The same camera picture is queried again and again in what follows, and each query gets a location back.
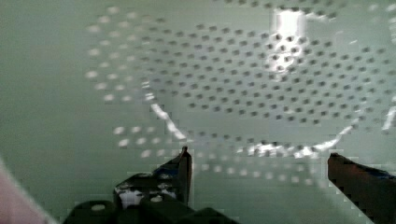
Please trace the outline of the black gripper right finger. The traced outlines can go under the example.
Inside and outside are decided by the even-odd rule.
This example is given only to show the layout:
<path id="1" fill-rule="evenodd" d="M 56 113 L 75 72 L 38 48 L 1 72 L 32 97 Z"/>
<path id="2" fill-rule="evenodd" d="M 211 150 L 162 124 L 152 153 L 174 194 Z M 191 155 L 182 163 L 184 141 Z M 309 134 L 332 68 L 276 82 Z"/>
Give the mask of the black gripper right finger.
<path id="1" fill-rule="evenodd" d="M 374 224 L 395 224 L 394 175 L 332 153 L 328 159 L 328 179 Z"/>

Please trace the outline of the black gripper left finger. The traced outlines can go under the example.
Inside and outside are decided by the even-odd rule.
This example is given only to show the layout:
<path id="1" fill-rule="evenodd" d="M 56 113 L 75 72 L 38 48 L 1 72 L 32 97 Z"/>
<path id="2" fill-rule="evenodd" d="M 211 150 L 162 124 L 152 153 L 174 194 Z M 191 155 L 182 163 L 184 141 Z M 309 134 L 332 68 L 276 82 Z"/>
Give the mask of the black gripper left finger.
<path id="1" fill-rule="evenodd" d="M 121 181 L 114 189 L 114 202 L 118 207 L 138 206 L 142 199 L 169 195 L 187 204 L 190 197 L 192 156 L 187 146 L 170 161 L 151 173 L 138 173 Z"/>

